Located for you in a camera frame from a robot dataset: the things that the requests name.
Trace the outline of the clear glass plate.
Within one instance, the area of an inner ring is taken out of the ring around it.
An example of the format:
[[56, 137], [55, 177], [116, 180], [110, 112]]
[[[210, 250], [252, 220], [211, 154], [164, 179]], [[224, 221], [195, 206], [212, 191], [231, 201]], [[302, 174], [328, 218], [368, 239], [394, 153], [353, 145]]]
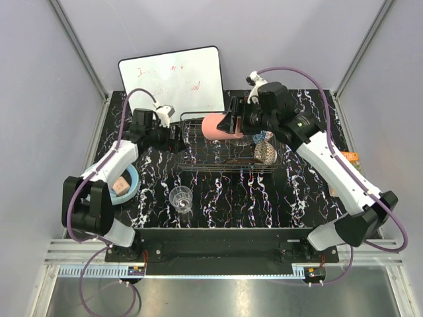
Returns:
[[254, 144], [254, 141], [250, 135], [246, 135], [239, 139], [232, 139], [230, 143], [235, 147], [249, 147]]

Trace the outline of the blue patterned bowl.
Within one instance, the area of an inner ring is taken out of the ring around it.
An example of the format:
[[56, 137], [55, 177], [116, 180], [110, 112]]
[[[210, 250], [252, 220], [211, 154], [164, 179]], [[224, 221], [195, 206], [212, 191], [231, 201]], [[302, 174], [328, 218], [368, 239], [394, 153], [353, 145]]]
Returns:
[[269, 142], [273, 136], [274, 134], [270, 131], [261, 131], [260, 133], [253, 135], [252, 140], [254, 144], [257, 144], [261, 141]]

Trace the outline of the red floral plate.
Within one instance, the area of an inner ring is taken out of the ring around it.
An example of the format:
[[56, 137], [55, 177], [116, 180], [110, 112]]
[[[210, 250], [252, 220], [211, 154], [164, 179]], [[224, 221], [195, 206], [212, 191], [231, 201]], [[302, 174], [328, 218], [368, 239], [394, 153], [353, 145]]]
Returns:
[[233, 165], [248, 165], [248, 164], [262, 164], [263, 162], [257, 158], [229, 158], [223, 161], [224, 164]]

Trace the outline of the red patterned white bowl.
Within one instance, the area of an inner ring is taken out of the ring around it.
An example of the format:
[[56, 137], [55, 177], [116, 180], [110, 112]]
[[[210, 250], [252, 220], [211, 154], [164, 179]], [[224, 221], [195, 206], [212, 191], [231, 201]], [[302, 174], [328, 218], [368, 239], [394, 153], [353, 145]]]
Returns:
[[254, 148], [254, 158], [262, 164], [274, 164], [277, 156], [275, 148], [267, 141], [259, 141]]

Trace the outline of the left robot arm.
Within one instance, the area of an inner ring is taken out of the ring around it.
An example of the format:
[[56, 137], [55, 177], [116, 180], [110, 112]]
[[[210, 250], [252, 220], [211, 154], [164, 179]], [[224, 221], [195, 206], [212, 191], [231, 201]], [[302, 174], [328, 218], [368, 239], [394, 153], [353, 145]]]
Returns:
[[122, 173], [150, 148], [170, 153], [185, 150], [181, 129], [171, 127], [172, 106], [157, 110], [136, 109], [127, 131], [121, 131], [111, 149], [80, 176], [69, 176], [63, 183], [61, 221], [72, 239], [75, 231], [89, 239], [120, 247], [120, 254], [134, 262], [143, 252], [135, 241], [135, 230], [114, 215], [110, 189]]

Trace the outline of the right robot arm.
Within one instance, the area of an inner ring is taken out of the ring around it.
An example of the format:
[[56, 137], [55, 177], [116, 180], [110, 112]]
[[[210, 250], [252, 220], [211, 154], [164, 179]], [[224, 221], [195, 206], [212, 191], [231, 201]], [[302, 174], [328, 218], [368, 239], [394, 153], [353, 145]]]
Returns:
[[398, 203], [392, 191], [382, 192], [359, 173], [333, 145], [322, 123], [292, 104], [288, 89], [279, 82], [256, 86], [246, 98], [232, 98], [217, 128], [229, 135], [273, 133], [335, 190], [346, 214], [308, 234], [300, 245], [300, 254], [308, 262], [318, 260], [332, 246], [360, 246], [387, 221]]

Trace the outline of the whiteboard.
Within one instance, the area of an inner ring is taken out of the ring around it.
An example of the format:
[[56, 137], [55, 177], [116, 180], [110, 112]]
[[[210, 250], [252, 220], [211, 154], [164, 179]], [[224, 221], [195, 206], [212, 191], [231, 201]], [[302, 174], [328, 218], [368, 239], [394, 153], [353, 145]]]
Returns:
[[159, 105], [173, 106], [172, 123], [225, 109], [215, 46], [123, 59], [118, 69], [127, 93], [144, 88]]

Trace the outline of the clear glass cup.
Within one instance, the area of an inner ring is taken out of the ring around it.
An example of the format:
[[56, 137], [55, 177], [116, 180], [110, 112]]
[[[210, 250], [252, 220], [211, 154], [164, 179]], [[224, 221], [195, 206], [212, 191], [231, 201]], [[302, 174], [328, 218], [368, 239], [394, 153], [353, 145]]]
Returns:
[[188, 213], [192, 210], [192, 191], [186, 186], [177, 186], [170, 191], [169, 201], [178, 213]]

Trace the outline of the pink dice cube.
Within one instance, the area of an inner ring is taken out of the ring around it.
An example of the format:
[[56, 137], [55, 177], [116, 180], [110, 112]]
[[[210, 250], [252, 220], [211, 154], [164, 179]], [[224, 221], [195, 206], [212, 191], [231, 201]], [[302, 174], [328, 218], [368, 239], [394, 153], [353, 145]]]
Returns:
[[112, 190], [118, 197], [120, 197], [120, 196], [126, 195], [129, 192], [130, 185], [126, 181], [126, 179], [123, 176], [121, 176], [115, 181], [112, 187]]

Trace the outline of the light blue headphones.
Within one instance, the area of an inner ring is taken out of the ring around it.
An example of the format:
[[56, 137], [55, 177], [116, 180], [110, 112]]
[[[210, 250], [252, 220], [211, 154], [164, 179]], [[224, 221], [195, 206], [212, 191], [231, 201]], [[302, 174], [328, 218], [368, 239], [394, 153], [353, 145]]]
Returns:
[[109, 161], [86, 169], [81, 177], [88, 179], [91, 201], [106, 205], [121, 205], [132, 199], [140, 187], [138, 171], [132, 164]]

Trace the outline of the orange green book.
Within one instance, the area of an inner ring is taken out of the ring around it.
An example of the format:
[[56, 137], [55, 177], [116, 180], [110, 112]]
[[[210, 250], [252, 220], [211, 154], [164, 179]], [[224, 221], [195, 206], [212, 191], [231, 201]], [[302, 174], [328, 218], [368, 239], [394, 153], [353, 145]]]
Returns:
[[362, 173], [362, 167], [360, 164], [360, 157], [359, 154], [355, 153], [355, 152], [347, 152], [347, 151], [342, 151], [341, 152], [344, 157], [348, 160], [348, 162], [360, 173]]

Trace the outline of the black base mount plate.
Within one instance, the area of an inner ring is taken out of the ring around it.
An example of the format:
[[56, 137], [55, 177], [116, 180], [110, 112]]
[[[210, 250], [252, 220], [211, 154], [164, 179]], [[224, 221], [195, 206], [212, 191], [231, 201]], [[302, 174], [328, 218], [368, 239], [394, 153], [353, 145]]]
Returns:
[[336, 264], [334, 246], [319, 252], [310, 229], [139, 229], [134, 246], [114, 247], [110, 263], [146, 260], [149, 276], [217, 277], [293, 274], [294, 264]]

